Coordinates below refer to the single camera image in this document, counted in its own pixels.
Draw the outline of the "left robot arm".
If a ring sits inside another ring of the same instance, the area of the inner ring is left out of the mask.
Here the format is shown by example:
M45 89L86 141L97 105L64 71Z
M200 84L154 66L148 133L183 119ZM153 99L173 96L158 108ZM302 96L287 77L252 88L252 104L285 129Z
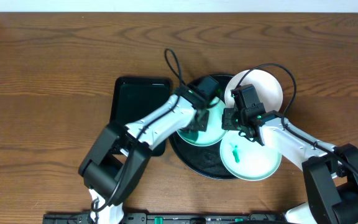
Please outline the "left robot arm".
M138 121L105 126L78 173L93 199L94 223L119 223L123 202L141 179L154 149L179 129L200 130L216 88L181 86L158 109Z

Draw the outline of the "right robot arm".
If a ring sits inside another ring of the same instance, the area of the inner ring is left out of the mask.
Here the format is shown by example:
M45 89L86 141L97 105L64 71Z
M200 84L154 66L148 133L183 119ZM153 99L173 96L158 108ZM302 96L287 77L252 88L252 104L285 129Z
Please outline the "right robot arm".
M319 141L273 111L226 108L220 146L226 169L244 180L271 176L286 157L302 172L307 202L285 212L289 223L358 223L358 148Z

